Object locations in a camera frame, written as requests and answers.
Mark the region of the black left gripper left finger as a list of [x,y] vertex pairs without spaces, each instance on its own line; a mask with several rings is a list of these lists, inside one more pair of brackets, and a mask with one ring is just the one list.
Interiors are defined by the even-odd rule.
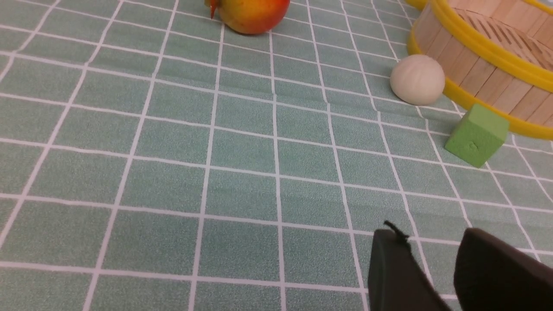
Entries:
[[385,221],[374,232],[368,268],[371,311],[450,311],[413,256],[409,235]]

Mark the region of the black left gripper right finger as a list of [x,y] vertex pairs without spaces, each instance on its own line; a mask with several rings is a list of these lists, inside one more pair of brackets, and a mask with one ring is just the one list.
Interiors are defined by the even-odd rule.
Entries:
[[553,270],[479,228],[464,231],[454,268],[464,311],[550,311]]

